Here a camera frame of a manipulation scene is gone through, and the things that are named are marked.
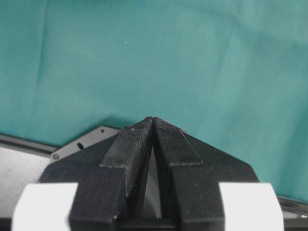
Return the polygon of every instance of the screw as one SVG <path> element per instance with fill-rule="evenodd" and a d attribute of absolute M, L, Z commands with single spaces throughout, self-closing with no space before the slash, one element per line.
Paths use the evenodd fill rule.
<path fill-rule="evenodd" d="M 53 157 L 54 160 L 59 159 L 59 155 L 58 154 L 53 154 L 52 157 Z"/>

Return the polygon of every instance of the metal plate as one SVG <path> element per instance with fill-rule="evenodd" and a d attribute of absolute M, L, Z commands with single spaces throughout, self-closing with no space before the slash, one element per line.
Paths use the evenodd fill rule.
<path fill-rule="evenodd" d="M 74 140 L 66 146 L 56 150 L 51 154 L 51 163 L 63 159 L 73 153 L 87 148 L 95 143 L 105 140 L 118 133 L 118 129 L 110 128 L 106 126 L 100 126 L 93 131 L 85 134 L 84 136 Z"/>

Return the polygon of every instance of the green cloth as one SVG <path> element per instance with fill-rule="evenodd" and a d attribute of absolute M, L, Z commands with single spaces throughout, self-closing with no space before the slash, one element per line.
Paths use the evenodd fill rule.
<path fill-rule="evenodd" d="M 308 1 L 2 0 L 0 132 L 159 116 L 308 201 Z"/>

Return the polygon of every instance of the white block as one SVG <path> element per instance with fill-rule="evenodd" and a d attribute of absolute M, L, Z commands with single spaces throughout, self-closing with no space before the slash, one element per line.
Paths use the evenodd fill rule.
<path fill-rule="evenodd" d="M 78 183 L 25 187 L 14 211 L 12 231 L 70 231 L 68 217 Z"/>
<path fill-rule="evenodd" d="M 225 231 L 284 231 L 282 211 L 269 183 L 219 183 Z"/>

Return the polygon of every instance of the black 3d-printed part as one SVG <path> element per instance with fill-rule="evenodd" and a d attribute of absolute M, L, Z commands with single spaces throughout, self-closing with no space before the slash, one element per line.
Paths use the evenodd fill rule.
<path fill-rule="evenodd" d="M 251 166 L 159 118 L 154 118 L 154 131 L 163 216 L 171 218 L 183 231 L 223 231 L 218 183 L 258 182 Z M 180 137 L 180 133 L 185 142 L 177 148 L 177 139 L 170 137 Z M 174 160 L 180 165 L 172 164 Z"/>
<path fill-rule="evenodd" d="M 112 231 L 118 217 L 137 216 L 145 193 L 151 128 L 152 118 L 146 118 L 45 169 L 40 182 L 79 183 L 69 217 L 72 231 Z"/>

